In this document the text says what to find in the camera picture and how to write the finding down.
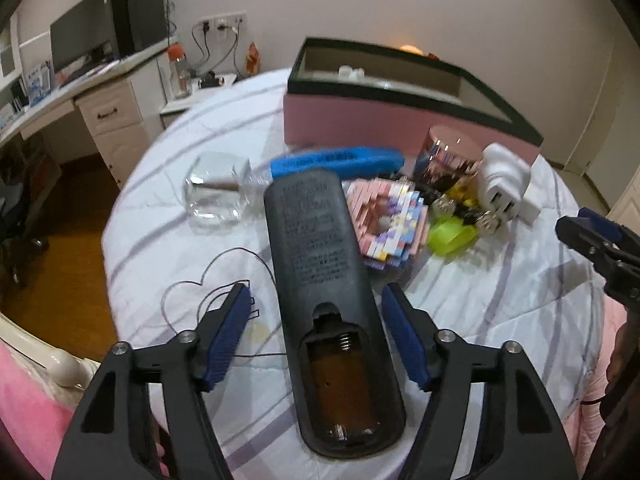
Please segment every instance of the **bed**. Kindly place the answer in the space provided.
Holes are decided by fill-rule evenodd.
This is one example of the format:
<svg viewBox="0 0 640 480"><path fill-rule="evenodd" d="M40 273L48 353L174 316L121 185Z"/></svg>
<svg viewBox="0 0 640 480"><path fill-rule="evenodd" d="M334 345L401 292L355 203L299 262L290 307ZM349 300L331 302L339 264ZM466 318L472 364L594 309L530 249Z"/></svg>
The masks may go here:
<svg viewBox="0 0 640 480"><path fill-rule="evenodd" d="M102 238L113 319L119 337L135 348L161 344L196 325L197 305L214 288L249 280L255 316L226 380L205 396L234 476L391 480L414 440L429 396L408 380L396 358L407 411L402 438L385 452L356 462L326 460L310 452L296 425L269 274L252 254L225 253L247 248L270 263L264 218L202 230L183 205L183 181L199 153L247 156L258 168L287 152L282 98L288 74L266 73L220 92L175 121L145 154L118 197ZM505 340L519 341L566 418L595 370L603 283L586 259L556 239L556 220L575 215L578 207L541 156L532 167L532 180L545 190L544 207L532 226L515 219L462 256L425 257L406 293L438 326L469 342L500 346ZM182 280L191 283L177 284ZM222 300L223 295L207 306L217 308ZM161 389L152 386L150 396L154 414L166 427ZM481 385L473 387L457 475L470 466L481 399Z"/></svg>

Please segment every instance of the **desk drawer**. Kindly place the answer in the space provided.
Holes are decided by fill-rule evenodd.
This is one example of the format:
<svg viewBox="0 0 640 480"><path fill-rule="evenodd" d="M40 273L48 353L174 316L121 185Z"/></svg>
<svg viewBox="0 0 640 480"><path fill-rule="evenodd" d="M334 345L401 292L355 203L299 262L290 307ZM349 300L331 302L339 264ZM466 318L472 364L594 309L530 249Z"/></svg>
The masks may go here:
<svg viewBox="0 0 640 480"><path fill-rule="evenodd" d="M120 189L150 145L143 124L102 134L94 141Z"/></svg>
<svg viewBox="0 0 640 480"><path fill-rule="evenodd" d="M78 99L78 107L94 137L142 121L136 96L127 80Z"/></svg>

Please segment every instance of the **drawer handle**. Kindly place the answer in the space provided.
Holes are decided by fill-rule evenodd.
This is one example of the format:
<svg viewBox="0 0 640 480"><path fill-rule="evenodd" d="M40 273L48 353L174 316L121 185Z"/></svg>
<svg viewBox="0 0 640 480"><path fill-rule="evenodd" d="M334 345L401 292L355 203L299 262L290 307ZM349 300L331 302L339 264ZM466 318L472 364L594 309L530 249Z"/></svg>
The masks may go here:
<svg viewBox="0 0 640 480"><path fill-rule="evenodd" d="M117 113L118 113L118 109L116 107L113 107L113 110L111 110L111 112L107 112L105 114L98 114L98 120L106 119L110 115L117 114Z"/></svg>

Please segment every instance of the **box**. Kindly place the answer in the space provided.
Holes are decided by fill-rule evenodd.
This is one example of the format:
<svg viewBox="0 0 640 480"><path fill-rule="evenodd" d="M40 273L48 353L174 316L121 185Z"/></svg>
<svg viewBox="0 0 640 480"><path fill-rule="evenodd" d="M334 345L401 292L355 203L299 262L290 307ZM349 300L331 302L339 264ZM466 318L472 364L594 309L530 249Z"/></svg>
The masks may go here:
<svg viewBox="0 0 640 480"><path fill-rule="evenodd" d="M499 142L529 164L544 140L463 68L386 46L306 38L284 97L287 144L381 146L415 157L436 124L467 134L481 149Z"/></svg>

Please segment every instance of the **desk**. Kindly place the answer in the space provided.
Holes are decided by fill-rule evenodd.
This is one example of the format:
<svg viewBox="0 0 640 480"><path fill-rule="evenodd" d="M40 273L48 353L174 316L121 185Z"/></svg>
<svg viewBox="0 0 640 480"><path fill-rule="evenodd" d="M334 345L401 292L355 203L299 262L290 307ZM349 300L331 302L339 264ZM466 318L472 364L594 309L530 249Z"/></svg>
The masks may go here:
<svg viewBox="0 0 640 480"><path fill-rule="evenodd" d="M0 148L19 133L22 133L23 139L28 139L48 124L71 113L75 109L74 99L81 94L110 80L126 75L145 61L164 52L166 48L166 40L161 41L161 43L156 43L133 56L110 64L108 70L100 71L91 76L80 77L62 88L56 88L35 106L25 107L24 114L0 133Z"/></svg>
<svg viewBox="0 0 640 480"><path fill-rule="evenodd" d="M77 107L114 180L122 187L164 130L159 111L166 105L166 83L156 58L166 49L167 41L161 41L55 89L35 106L26 107L23 115L2 131L0 148L18 134L29 139Z"/></svg>
<svg viewBox="0 0 640 480"><path fill-rule="evenodd" d="M169 322L180 331L194 328L198 304L215 287L249 278L259 316L247 324L225 381L204 395L234 476L395 479L429 396L407 378L401 365L396 366L407 412L398 443L350 462L309 452L296 428L287 360L281 355L278 299L268 273L250 254L233 251L202 276L217 254L233 247L253 250L270 264L273 248L264 218L202 233L190 226L182 203L185 175L199 153L245 156L258 168L288 150L282 114L288 75L288 70L266 73L214 96L185 113L145 153L118 197L102 238L113 320L120 339L135 348L161 344L174 335L160 309L169 286L190 280L172 288L165 300ZM532 167L532 181L545 190L544 207L533 226L511 221L454 259L426 254L406 294L437 326L455 330L468 342L500 347L509 339L519 341L556 410L566 417L583 398L598 359L602 280L585 258L567 250L556 237L558 218L574 216L578 206L541 156ZM222 300L210 307L219 307ZM454 478L468 471L481 399L482 385L475 385L469 431ZM166 428L160 386L150 387L150 401Z"/></svg>
<svg viewBox="0 0 640 480"><path fill-rule="evenodd" d="M236 81L236 74L224 74L221 76L225 83L222 86L216 88L198 88L197 81L191 82L192 92L189 97L183 99L173 99L169 101L162 110L160 110L160 116L162 117L162 124L165 128L171 126L171 124L180 115L191 107L200 104L210 97L222 92L225 89L231 88L231 85Z"/></svg>

